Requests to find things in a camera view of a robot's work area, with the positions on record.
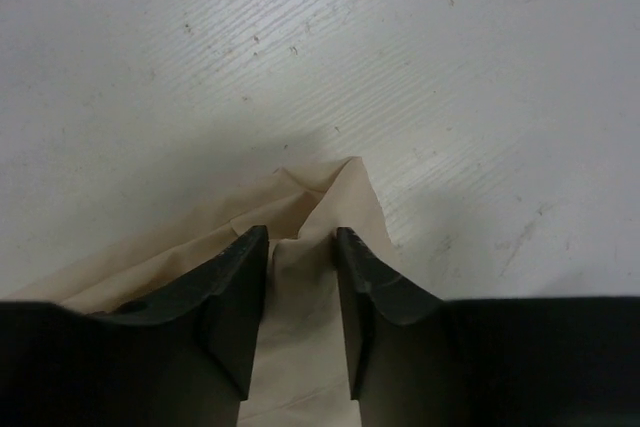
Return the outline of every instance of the beige fabric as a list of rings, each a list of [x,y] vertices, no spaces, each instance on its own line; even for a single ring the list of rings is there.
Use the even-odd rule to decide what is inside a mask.
[[[353,227],[380,258],[395,263],[359,158],[280,169],[10,297],[110,310],[210,259],[257,224],[269,229],[272,257],[250,398],[238,425],[359,426],[357,403],[349,400],[330,238],[336,227]]]

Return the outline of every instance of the crumpled fabric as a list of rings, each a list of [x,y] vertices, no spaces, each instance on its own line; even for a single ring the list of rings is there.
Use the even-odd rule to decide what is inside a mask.
[[[359,427],[350,400],[331,237],[352,227],[384,262],[396,257],[360,158],[282,168],[183,218],[123,240],[9,299],[109,311],[220,253],[266,225],[270,263],[249,400],[241,427]]]

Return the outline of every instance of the white surface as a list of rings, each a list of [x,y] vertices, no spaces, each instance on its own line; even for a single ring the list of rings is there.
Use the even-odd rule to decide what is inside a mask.
[[[640,0],[0,0],[0,293],[362,155],[445,297],[640,293]]]

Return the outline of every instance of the textured white surface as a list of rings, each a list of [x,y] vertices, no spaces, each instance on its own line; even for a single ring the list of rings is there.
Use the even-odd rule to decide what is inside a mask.
[[[444,297],[640,293],[640,0],[0,0],[0,294],[362,155]]]

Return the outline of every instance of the black plastic part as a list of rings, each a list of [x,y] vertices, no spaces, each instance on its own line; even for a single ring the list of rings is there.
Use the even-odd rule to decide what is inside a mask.
[[[363,427],[640,426],[640,299],[442,301],[338,229]]]
[[[237,423],[264,305],[268,236],[110,314],[0,303],[3,426]]]

